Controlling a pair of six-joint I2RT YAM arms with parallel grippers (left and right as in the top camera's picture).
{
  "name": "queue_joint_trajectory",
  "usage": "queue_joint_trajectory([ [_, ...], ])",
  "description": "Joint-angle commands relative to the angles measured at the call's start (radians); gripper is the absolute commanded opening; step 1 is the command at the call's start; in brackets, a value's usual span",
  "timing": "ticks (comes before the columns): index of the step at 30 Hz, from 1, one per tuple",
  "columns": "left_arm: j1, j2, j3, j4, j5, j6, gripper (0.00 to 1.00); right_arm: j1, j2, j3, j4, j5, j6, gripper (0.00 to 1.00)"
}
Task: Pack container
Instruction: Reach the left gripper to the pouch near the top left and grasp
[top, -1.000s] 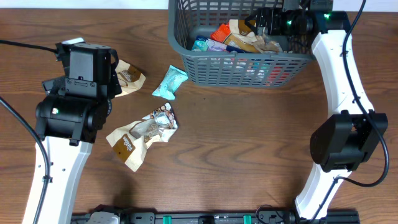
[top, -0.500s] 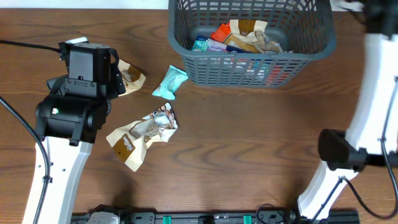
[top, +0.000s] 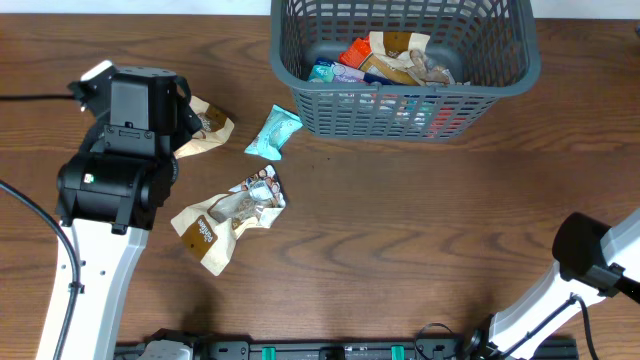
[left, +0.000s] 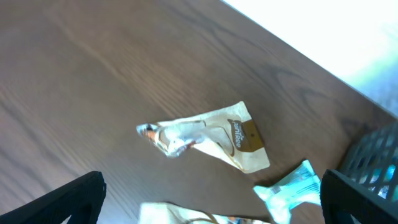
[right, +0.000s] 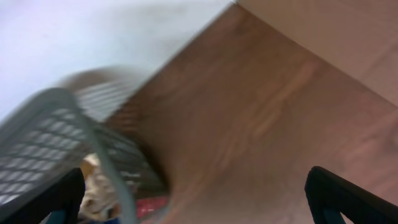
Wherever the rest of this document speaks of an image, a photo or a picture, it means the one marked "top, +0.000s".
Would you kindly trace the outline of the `orange cracker sleeve package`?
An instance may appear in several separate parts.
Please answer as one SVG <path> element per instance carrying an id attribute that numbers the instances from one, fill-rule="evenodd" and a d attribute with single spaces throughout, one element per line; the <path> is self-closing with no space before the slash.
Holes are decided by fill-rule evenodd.
<path id="1" fill-rule="evenodd" d="M 360 65 L 370 51 L 369 45 L 365 42 L 367 36 L 356 39 L 346 51 L 341 53 L 339 55 L 339 63 L 361 70 Z M 356 94 L 355 99 L 347 100 L 349 102 L 347 105 L 341 105 L 338 97 L 338 130 L 343 130 L 344 122 L 346 121 L 346 109 L 349 105 L 356 107 L 353 125 L 353 133 L 356 136 L 448 138 L 462 128 L 464 120 L 457 114 L 457 100 L 454 100 L 451 104 L 446 104 L 442 96 L 408 94 L 406 92 L 410 87 L 428 90 L 444 86 L 390 86 L 396 88 L 394 93 L 363 93 L 377 95 L 371 110 L 364 110 L 364 106 L 359 104 L 358 100 L 362 94 L 354 93 Z M 389 112 L 381 111 L 382 100 L 395 101 L 395 104 L 391 105 L 393 110 Z M 413 105 L 415 106 L 414 110 L 409 115 L 399 115 L 399 107 L 412 106 L 408 103 L 408 101 L 412 100 L 416 101 L 415 105 Z M 432 107 L 432 114 L 427 114 L 423 118 L 417 116 L 416 114 L 422 106 Z"/>

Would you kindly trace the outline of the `beige snack pouch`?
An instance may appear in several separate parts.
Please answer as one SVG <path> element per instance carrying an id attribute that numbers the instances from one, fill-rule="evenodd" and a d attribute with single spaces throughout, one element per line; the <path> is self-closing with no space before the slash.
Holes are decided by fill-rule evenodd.
<path id="1" fill-rule="evenodd" d="M 187 250 L 211 274 L 230 263 L 248 229 L 269 229 L 286 207 L 275 168 L 268 165 L 225 194 L 190 205 L 171 219 Z"/>
<path id="2" fill-rule="evenodd" d="M 370 51 L 360 69 L 402 85 L 460 85 L 443 63 L 426 54 L 429 40 L 415 32 L 370 32 L 365 40 Z"/>
<path id="3" fill-rule="evenodd" d="M 198 155 L 224 145 L 235 127 L 224 112 L 198 97 L 191 99 L 190 107 L 198 116 L 202 128 L 189 142 L 174 152 L 177 159 Z"/>

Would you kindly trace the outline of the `teal snack packet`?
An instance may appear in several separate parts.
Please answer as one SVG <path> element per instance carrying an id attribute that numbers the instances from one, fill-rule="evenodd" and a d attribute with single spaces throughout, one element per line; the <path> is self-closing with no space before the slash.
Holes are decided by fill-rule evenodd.
<path id="1" fill-rule="evenodd" d="M 271 161 L 279 161 L 282 158 L 280 149 L 302 126 L 298 115 L 274 105 L 263 128 L 247 146 L 244 153 L 257 155 Z"/>

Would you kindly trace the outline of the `multicolour tissue pack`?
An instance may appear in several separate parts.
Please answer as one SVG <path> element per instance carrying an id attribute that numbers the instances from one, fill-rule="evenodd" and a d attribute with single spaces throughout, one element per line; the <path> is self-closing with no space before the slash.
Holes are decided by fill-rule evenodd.
<path id="1" fill-rule="evenodd" d="M 394 81 L 391 81 L 383 76 L 376 74 L 369 74 L 363 72 L 361 70 L 354 69 L 347 65 L 344 65 L 339 62 L 335 62 L 332 60 L 328 60 L 325 58 L 318 58 L 313 65 L 311 72 L 308 76 L 307 82 L 310 83 L 338 83 L 338 84 L 347 84 L 347 83 L 379 83 L 381 85 L 403 85 Z M 347 105 L 349 102 L 347 100 L 354 100 L 354 93 L 339 93 L 337 94 L 339 97 L 339 103 L 341 105 Z M 362 94 L 358 100 L 360 105 L 364 106 L 364 110 L 371 110 L 374 104 L 374 100 L 377 97 L 376 94 Z M 408 101 L 409 105 L 412 106 L 402 106 L 399 107 L 399 115 L 409 115 L 415 108 L 416 101 Z M 393 100 L 382 100 L 381 111 L 392 111 L 392 106 L 395 104 Z M 420 110 L 417 112 L 417 116 L 420 118 L 426 117 L 427 114 L 432 114 L 432 107 L 422 106 Z"/>

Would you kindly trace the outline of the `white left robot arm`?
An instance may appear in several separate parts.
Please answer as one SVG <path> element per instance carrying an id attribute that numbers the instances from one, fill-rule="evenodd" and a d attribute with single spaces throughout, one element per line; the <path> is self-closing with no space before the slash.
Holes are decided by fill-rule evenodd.
<path id="1" fill-rule="evenodd" d="M 109 359 L 127 290 L 179 167 L 201 129 L 186 79 L 105 60 L 69 88 L 95 117 L 57 176 L 61 231 L 37 356 Z"/>

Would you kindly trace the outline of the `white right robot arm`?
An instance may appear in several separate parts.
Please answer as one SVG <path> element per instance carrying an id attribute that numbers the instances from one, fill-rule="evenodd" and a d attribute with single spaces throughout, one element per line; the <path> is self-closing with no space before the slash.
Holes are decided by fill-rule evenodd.
<path id="1" fill-rule="evenodd" d="M 493 358 L 530 359 L 577 312 L 620 293 L 639 300 L 639 213 L 616 226 L 574 212 L 559 227 L 547 272 L 494 314 L 485 337 Z"/>

